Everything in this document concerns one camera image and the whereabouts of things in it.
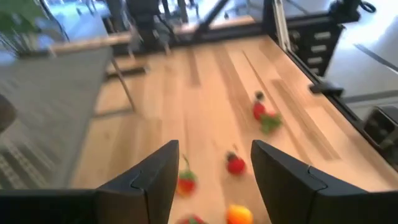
chair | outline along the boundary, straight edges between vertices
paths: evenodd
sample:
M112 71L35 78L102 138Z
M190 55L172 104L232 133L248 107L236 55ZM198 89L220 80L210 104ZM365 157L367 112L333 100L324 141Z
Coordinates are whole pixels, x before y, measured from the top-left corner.
M146 49L158 49L163 47L160 44L159 38L154 35L155 20L157 16L159 21L169 30L170 35L174 38L173 29L160 16L159 0L127 0L126 14L129 17L129 22L134 24L142 39L142 44Z

red fruit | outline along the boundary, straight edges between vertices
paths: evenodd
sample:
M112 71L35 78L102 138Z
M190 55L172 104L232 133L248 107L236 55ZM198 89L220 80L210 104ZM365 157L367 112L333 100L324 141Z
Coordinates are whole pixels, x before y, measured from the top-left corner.
M243 159L239 158L233 153L229 153L227 157L227 169L230 174L241 175L246 169L246 164Z
M189 194L193 192L193 190L195 190L196 187L195 179L186 179L183 177L178 178L177 185L178 185L178 190L180 192L183 192L184 194Z
M185 162L187 163L187 169L182 171L178 175L177 181L177 193L182 196L188 196L193 193L196 188L196 175L190 170L188 159L184 156Z
M253 106L253 115L254 118L258 121L261 120L261 115L264 115L266 113L266 108L265 106L260 103L260 102L255 102Z

potted plant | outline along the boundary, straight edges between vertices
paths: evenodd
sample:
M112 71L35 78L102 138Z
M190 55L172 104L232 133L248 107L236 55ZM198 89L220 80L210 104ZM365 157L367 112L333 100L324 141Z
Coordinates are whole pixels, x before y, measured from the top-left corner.
M0 43L16 57L30 55L36 47L39 32L22 14L0 11Z

wood grain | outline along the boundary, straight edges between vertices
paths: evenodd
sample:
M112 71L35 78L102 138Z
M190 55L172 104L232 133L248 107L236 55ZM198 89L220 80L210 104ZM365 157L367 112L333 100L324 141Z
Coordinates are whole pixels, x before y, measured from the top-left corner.
M250 208L255 223L270 223L250 161L251 141L261 139L331 175L369 191L398 188L398 175L268 37L205 44L151 55L146 75L127 83L137 114L94 119L73 180L97 187L137 164L170 139L180 141L199 185L190 198L175 197L170 223L196 213L225 223L231 203ZM252 117L254 93L265 94L283 125L270 135ZM123 107L117 83L104 84L97 110ZM248 164L241 178L225 169L236 151ZM180 160L180 168L185 168Z

black metal bracket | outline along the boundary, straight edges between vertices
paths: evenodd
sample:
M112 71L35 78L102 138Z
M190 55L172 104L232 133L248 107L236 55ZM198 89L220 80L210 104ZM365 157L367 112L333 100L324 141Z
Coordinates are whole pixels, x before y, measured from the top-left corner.
M341 97L344 89L331 82L321 82L309 86L310 91L315 94L323 94L325 96Z
M146 68L145 67L130 68L130 69L127 69L127 70L121 70L121 73L122 73L122 75L124 77L145 75L146 74ZM105 76L104 82L108 82L108 81L114 80L115 78L119 78L119 75L118 75L117 72L108 73Z
M198 28L193 32L192 40L197 40L203 35L206 31L209 30L210 24L214 21L216 16L221 12L221 10L225 7L226 3L229 0L219 0L216 6L210 11L210 13L206 16L206 19L201 22Z

